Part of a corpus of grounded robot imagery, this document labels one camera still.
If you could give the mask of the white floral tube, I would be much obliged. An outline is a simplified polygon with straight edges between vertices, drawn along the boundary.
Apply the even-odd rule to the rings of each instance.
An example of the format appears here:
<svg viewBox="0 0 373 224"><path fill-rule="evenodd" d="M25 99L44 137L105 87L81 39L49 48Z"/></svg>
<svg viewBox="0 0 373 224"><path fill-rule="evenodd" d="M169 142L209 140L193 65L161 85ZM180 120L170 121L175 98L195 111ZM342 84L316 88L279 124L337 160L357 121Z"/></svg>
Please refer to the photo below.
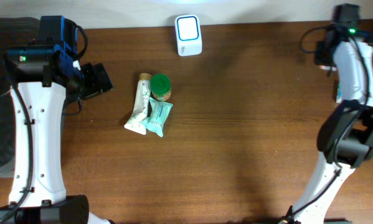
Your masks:
<svg viewBox="0 0 373 224"><path fill-rule="evenodd" d="M133 111L124 125L125 129L142 135L146 134L146 128L142 121L148 116L149 98L151 95L151 78L152 76L148 73L140 73Z"/></svg>

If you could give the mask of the green lid jar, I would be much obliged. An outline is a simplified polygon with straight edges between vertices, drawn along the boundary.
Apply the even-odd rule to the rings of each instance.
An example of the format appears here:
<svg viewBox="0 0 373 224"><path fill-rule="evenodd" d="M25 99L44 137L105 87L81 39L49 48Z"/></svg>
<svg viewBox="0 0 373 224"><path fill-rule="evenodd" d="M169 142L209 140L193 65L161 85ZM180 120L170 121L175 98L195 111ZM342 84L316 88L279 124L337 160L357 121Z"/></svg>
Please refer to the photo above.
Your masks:
<svg viewBox="0 0 373 224"><path fill-rule="evenodd" d="M171 82L167 75L159 73L152 77L151 92L158 101L167 101L171 97Z"/></svg>

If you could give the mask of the teal wet wipes pack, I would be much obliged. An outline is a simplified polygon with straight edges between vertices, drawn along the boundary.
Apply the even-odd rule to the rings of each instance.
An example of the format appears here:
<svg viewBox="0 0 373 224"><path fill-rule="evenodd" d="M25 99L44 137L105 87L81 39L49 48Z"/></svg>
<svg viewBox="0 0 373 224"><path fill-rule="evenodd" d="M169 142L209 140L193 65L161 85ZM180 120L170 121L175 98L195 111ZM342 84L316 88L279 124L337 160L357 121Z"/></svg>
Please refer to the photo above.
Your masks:
<svg viewBox="0 0 373 224"><path fill-rule="evenodd" d="M143 126L151 132L156 133L159 137L163 137L164 124L173 107L172 103L158 101L154 98L149 98L151 105L151 114L148 118L142 120Z"/></svg>

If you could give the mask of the orange small tissue pack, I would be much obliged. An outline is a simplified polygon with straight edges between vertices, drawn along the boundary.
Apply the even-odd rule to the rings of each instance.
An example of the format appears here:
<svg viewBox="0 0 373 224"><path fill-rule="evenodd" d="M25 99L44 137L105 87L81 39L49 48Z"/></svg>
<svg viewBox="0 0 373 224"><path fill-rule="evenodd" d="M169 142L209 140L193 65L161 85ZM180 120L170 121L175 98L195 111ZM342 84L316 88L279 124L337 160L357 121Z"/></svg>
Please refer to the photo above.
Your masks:
<svg viewBox="0 0 373 224"><path fill-rule="evenodd" d="M325 71L336 71L337 70L335 66L327 66L327 65L320 65L319 68Z"/></svg>

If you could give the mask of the small teal gum box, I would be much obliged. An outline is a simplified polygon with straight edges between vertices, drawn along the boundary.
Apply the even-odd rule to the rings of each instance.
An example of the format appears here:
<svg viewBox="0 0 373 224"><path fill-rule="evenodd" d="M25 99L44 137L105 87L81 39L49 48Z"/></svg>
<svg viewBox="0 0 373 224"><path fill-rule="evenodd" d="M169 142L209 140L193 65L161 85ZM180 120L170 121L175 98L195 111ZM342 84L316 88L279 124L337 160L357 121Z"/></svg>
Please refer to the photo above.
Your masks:
<svg viewBox="0 0 373 224"><path fill-rule="evenodd" d="M342 96L341 96L341 86L338 83L336 85L336 98L335 98L336 103L341 103L342 102Z"/></svg>

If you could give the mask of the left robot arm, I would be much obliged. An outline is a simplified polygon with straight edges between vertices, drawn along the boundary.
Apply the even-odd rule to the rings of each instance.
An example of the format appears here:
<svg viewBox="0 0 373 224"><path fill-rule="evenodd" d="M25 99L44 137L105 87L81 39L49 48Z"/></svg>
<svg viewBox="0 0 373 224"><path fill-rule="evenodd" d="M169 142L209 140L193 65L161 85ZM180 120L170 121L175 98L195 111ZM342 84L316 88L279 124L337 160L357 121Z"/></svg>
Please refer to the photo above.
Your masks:
<svg viewBox="0 0 373 224"><path fill-rule="evenodd" d="M0 223L103 223L84 195L67 195L61 169L65 107L110 91L102 64L80 65L81 26L43 16L35 42L4 54L15 112L14 179Z"/></svg>

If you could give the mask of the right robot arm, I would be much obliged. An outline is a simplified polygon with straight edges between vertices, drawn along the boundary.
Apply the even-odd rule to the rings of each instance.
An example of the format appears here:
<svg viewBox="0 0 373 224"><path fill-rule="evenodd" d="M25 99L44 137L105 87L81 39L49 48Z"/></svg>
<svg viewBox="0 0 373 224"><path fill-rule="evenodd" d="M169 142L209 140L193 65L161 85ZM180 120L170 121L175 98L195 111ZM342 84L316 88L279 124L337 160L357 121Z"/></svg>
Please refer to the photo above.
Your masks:
<svg viewBox="0 0 373 224"><path fill-rule="evenodd" d="M373 157L373 38L359 26L358 5L335 6L312 52L316 65L338 71L341 102L319 130L318 161L304 193L280 223L325 223L343 183Z"/></svg>

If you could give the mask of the white barcode scanner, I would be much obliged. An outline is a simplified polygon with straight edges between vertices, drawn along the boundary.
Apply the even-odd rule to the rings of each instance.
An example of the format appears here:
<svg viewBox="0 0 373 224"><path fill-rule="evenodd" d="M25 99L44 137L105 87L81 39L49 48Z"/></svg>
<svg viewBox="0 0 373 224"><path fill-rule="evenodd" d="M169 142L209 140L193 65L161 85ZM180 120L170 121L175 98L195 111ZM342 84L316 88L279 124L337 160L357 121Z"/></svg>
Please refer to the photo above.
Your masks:
<svg viewBox="0 0 373 224"><path fill-rule="evenodd" d="M177 52L181 57L199 55L202 52L202 35L196 15L181 15L175 18Z"/></svg>

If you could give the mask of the grey plastic mesh basket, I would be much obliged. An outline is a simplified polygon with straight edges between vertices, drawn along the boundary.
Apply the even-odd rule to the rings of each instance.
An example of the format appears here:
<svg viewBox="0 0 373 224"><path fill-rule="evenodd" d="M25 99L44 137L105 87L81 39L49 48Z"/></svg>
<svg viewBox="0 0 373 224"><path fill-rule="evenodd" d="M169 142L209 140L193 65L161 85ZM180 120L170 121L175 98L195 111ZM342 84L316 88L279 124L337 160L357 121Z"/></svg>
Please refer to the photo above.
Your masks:
<svg viewBox="0 0 373 224"><path fill-rule="evenodd" d="M39 20L32 17L0 18L0 178L14 175L14 107L6 79L3 55L10 47L27 45L38 36Z"/></svg>

